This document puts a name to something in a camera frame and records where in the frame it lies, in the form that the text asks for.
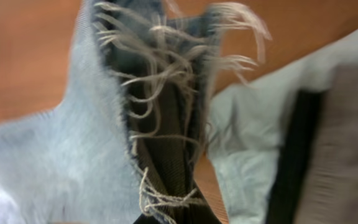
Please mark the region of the light blue denim jeans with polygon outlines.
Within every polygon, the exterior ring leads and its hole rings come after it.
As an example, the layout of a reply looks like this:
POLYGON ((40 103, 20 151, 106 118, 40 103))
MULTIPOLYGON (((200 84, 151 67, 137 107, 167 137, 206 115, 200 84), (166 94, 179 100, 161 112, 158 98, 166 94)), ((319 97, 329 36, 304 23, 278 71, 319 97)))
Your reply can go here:
POLYGON ((168 19, 163 1, 84 1, 54 109, 0 124, 0 223, 217 223, 194 178, 214 79, 264 60, 246 5, 168 19))

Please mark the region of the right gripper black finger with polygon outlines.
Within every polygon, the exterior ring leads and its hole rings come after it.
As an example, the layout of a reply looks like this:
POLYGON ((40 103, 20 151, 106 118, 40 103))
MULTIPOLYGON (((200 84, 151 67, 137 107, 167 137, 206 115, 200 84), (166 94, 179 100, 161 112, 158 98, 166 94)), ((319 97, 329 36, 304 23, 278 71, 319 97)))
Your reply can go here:
POLYGON ((154 224, 154 217, 141 214, 133 224, 154 224))

